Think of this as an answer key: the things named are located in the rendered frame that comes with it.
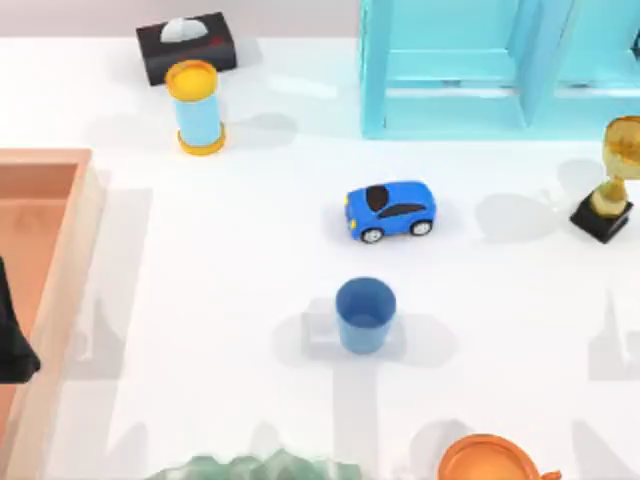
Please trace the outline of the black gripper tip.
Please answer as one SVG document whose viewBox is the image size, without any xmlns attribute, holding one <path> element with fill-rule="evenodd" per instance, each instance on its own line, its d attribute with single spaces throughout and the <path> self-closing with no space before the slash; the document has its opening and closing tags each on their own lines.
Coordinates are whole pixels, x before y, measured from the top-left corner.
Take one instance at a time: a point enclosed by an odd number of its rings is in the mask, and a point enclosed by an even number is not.
<svg viewBox="0 0 640 480">
<path fill-rule="evenodd" d="M 0 257 L 0 384 L 28 383 L 40 368 L 40 359 L 18 324 Z"/>
</svg>

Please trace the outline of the blue cup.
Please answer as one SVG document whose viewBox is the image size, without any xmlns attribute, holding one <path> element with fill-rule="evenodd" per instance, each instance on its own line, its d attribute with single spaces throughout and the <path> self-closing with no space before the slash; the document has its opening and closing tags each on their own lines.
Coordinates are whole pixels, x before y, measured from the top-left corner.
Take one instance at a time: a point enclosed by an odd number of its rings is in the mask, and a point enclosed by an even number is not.
<svg viewBox="0 0 640 480">
<path fill-rule="evenodd" d="M 394 291 L 373 277 L 357 277 L 337 291 L 335 309 L 342 346 L 355 354 L 380 350 L 396 313 Z"/>
</svg>

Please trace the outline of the yellow and blue canister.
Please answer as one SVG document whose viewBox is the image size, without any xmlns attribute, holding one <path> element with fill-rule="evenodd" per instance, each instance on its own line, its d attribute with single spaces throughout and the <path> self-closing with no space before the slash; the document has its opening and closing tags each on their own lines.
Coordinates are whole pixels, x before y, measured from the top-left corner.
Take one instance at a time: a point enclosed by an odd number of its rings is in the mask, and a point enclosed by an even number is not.
<svg viewBox="0 0 640 480">
<path fill-rule="evenodd" d="M 218 152 L 226 132 L 216 97 L 216 69 L 204 60 L 184 60 L 169 68 L 165 85 L 174 100 L 181 148 L 196 156 Z"/>
</svg>

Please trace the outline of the black tissue box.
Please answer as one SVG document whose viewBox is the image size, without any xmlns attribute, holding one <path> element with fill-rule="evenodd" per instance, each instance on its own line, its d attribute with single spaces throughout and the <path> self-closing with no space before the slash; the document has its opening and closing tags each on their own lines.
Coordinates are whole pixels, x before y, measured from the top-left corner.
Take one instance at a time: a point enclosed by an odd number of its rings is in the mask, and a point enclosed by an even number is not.
<svg viewBox="0 0 640 480">
<path fill-rule="evenodd" d="M 237 67 L 235 42 L 221 12 L 139 27 L 136 36 L 150 86 L 162 85 L 169 68 L 203 60 L 217 71 Z"/>
</svg>

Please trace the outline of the green leafy plant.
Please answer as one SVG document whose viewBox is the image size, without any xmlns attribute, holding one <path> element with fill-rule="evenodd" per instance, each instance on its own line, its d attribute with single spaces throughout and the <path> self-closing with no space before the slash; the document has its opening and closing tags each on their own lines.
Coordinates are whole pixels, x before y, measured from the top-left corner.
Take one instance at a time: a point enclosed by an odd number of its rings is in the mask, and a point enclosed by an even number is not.
<svg viewBox="0 0 640 480">
<path fill-rule="evenodd" d="M 357 464 L 329 458 L 307 459 L 279 449 L 265 459 L 236 456 L 227 463 L 213 456 L 194 456 L 144 480 L 365 480 Z"/>
</svg>

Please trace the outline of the orange round pot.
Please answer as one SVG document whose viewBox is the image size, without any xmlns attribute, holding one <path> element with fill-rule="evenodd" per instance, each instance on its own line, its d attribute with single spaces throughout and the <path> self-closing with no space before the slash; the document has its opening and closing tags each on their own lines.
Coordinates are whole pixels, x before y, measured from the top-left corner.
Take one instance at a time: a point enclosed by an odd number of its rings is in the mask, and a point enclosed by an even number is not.
<svg viewBox="0 0 640 480">
<path fill-rule="evenodd" d="M 508 439 L 472 434 L 447 448 L 436 480 L 562 480 L 562 474 L 540 473 L 531 457 Z"/>
</svg>

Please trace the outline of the salmon-coloured shallow box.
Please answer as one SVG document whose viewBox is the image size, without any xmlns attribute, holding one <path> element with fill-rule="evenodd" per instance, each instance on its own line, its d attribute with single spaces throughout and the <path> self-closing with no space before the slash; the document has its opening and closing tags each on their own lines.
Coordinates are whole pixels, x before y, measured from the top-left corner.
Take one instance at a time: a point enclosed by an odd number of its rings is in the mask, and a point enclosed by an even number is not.
<svg viewBox="0 0 640 480">
<path fill-rule="evenodd" d="M 88 149 L 0 148 L 0 257 L 41 369 L 0 386 L 0 480 L 43 480 L 105 191 Z"/>
</svg>

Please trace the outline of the gold trophy with black base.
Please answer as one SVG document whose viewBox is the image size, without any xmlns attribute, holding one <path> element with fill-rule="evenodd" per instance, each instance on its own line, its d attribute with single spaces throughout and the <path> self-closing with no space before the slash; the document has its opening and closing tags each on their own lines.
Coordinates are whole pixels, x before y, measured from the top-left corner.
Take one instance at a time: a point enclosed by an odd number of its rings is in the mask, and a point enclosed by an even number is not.
<svg viewBox="0 0 640 480">
<path fill-rule="evenodd" d="M 570 216 L 583 232 L 606 244 L 626 225 L 634 204 L 625 182 L 640 180 L 640 116 L 622 116 L 606 127 L 602 159 L 607 179 Z"/>
</svg>

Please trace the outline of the blue toy car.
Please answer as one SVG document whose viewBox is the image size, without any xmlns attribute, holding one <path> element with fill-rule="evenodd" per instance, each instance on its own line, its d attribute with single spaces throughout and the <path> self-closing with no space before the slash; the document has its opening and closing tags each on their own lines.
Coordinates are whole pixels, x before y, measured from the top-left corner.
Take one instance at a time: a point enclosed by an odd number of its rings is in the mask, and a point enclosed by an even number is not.
<svg viewBox="0 0 640 480">
<path fill-rule="evenodd" d="M 425 183 L 416 180 L 370 185 L 344 197 L 351 238 L 366 244 L 394 235 L 428 235 L 436 213 L 433 193 Z"/>
</svg>

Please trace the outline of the light blue rack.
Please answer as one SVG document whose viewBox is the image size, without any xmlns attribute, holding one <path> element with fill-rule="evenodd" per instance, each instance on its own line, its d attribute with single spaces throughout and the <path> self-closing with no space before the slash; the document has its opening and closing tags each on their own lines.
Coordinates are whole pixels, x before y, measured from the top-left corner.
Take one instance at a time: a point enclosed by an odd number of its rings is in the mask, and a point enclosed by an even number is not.
<svg viewBox="0 0 640 480">
<path fill-rule="evenodd" d="M 640 0 L 360 0 L 368 138 L 597 140 L 640 115 Z"/>
</svg>

